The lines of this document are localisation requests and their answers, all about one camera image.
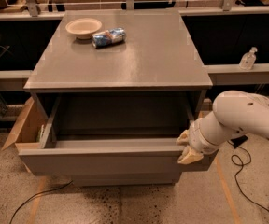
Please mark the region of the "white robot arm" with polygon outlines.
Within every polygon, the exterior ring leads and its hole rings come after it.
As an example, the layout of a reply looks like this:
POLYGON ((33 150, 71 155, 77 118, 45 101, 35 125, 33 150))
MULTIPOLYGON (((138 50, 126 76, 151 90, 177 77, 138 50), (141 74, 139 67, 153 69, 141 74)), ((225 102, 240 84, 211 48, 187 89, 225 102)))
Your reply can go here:
POLYGON ((232 138, 253 133, 269 141, 269 98, 243 91, 225 91, 212 111, 194 121, 177 139, 183 145, 178 164, 191 164, 213 154, 232 138))

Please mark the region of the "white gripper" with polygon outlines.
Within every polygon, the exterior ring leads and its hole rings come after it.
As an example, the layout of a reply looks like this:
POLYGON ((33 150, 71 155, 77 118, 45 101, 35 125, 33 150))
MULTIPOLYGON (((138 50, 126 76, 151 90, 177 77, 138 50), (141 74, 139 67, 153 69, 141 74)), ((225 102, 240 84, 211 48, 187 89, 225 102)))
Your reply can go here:
POLYGON ((189 130, 185 130, 176 140, 176 144, 185 146, 182 154, 177 159, 178 164, 191 164, 200 161, 204 155, 210 155, 220 149, 220 145, 214 145, 207 141, 201 133, 201 120, 197 119, 190 125, 189 130))

